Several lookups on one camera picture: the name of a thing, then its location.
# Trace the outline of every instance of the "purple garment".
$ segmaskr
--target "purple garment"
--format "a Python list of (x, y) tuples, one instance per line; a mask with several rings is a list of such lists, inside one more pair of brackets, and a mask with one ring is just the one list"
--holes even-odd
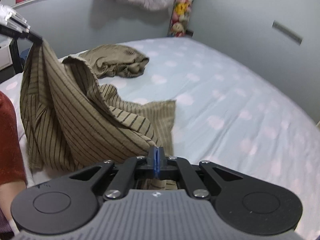
[(11, 227), (0, 209), (0, 233), (9, 233), (9, 232), (12, 232)]

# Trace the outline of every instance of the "gray wall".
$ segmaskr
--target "gray wall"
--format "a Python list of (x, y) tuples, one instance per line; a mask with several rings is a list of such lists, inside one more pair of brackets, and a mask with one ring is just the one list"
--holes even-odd
[[(165, 37), (171, 17), (171, 10), (151, 13), (113, 0), (35, 0), (14, 8), (58, 57), (105, 43)], [(20, 51), (30, 46), (19, 41)]]
[[(274, 20), (301, 35), (302, 44), (272, 29)], [(188, 28), (320, 120), (320, 0), (195, 0)]]

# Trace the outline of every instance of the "bed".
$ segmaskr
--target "bed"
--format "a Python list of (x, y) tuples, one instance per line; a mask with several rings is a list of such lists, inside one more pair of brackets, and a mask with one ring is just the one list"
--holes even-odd
[[(102, 78), (123, 99), (145, 104), (176, 99), (174, 153), (192, 164), (210, 160), (286, 187), (299, 196), (303, 215), (296, 232), (320, 234), (320, 132), (294, 102), (226, 55), (189, 38), (124, 43), (150, 57), (137, 78)], [(20, 118), (22, 74), (0, 84), (13, 102), (27, 163)], [(29, 186), (61, 173), (27, 170)]]

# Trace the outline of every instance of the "plush toy storage tube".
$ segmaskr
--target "plush toy storage tube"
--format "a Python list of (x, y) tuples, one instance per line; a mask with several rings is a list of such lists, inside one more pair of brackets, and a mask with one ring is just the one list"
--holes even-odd
[(193, 0), (176, 0), (169, 28), (169, 37), (182, 37), (186, 34)]

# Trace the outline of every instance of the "rust-colored sweater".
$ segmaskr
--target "rust-colored sweater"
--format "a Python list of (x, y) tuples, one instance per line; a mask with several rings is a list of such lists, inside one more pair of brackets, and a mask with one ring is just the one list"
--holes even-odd
[(0, 185), (26, 181), (17, 120), (9, 98), (0, 91)]

